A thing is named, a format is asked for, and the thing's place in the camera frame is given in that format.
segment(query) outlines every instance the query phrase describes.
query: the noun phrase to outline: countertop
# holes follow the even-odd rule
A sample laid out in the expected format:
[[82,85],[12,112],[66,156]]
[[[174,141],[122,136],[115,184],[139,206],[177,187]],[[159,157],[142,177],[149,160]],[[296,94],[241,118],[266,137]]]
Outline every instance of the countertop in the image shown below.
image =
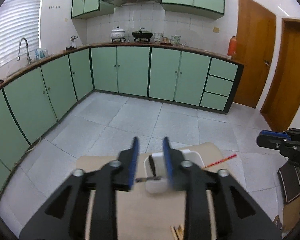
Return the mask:
[[3,87],[5,87],[9,83],[11,83],[13,80],[17,79],[18,77],[22,76],[23,74],[43,65],[45,63],[55,60],[59,57],[62,57],[62,56],[65,56],[65,55],[68,55],[68,54],[71,54],[71,53],[74,53],[76,51],[80,51],[83,49],[97,48],[97,47],[111,47],[111,46],[140,46],[140,47],[153,47],[153,48],[163,48],[163,49],[175,49],[175,50],[180,50],[180,51],[198,53],[201,55],[218,58],[218,59],[221,59],[221,60],[224,60],[227,62],[231,62],[234,64],[243,65],[243,63],[236,61],[236,60],[229,59],[227,56],[222,55],[222,54],[213,53],[213,52],[210,52],[210,51],[207,51],[204,49],[197,49],[197,48],[192,48],[192,47],[187,47],[187,46],[182,46],[182,45],[179,45],[179,46],[161,45],[161,44],[157,44],[154,42],[150,42],[150,43],[138,43],[138,42],[135,42],[135,43],[134,42],[93,43],[93,44],[87,44],[87,45],[80,46],[77,49],[64,50],[63,52],[60,52],[58,54],[49,55],[49,56],[45,57],[44,59],[37,60],[36,62],[19,69],[15,73],[13,73],[10,76],[8,76],[7,78],[5,78],[3,80],[3,83],[0,84],[0,89],[2,89]]

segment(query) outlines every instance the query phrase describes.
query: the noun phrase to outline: blue gripper pad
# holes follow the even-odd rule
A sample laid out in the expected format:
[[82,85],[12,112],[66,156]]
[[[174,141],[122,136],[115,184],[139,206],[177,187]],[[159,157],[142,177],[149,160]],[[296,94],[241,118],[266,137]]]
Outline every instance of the blue gripper pad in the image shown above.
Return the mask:
[[278,138],[282,138],[282,139],[285,138],[285,139],[291,141],[290,136],[284,132],[272,132],[272,131],[268,131],[268,130],[262,130],[260,132],[260,135],[268,135],[268,136],[278,137]]

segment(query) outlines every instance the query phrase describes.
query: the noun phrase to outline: window blind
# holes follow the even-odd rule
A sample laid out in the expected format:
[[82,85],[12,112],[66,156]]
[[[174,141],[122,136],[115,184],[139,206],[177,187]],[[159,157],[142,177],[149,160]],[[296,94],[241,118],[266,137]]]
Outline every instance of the window blind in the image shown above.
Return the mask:
[[[40,0],[5,0],[0,7],[0,66],[15,59],[25,37],[29,51],[39,47]],[[22,41],[20,55],[26,53]]]

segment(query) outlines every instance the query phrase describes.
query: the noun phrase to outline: wooden stick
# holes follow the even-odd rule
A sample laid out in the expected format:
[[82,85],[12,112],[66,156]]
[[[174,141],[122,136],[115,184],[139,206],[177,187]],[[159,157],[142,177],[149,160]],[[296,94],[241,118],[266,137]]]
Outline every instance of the wooden stick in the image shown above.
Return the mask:
[[207,165],[207,166],[204,166],[203,169],[204,169],[204,168],[209,168],[209,167],[215,166],[215,165],[220,164],[220,163],[223,163],[223,162],[226,162],[226,161],[228,161],[228,160],[230,160],[230,159],[232,159],[232,158],[235,158],[235,157],[237,157],[237,154],[236,154],[236,153],[235,153],[235,154],[232,154],[232,155],[230,155],[229,157],[226,157],[226,158],[224,158],[224,159],[222,159],[222,160],[219,160],[219,161],[217,161],[217,162],[214,162],[214,163],[211,163],[211,164],[209,164],[209,165]]

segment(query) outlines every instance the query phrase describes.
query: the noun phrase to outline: white container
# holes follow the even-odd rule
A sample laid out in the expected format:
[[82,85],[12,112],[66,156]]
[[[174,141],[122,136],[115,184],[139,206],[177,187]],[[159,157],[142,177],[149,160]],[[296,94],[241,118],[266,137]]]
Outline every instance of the white container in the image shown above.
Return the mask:
[[[195,164],[197,164],[200,167],[204,167],[203,160],[199,153],[190,151],[189,149],[181,150],[183,153],[183,156],[186,160],[189,160]],[[166,171],[166,165],[163,157],[163,153],[153,153],[152,158],[154,161],[155,166],[155,173],[156,176],[161,176],[160,180],[148,180],[145,182],[146,191],[148,191],[150,194],[158,194],[166,192],[169,189],[169,183],[167,179],[167,171]],[[147,177],[152,177],[152,171],[149,164],[149,157],[145,159],[144,167],[146,171]]]

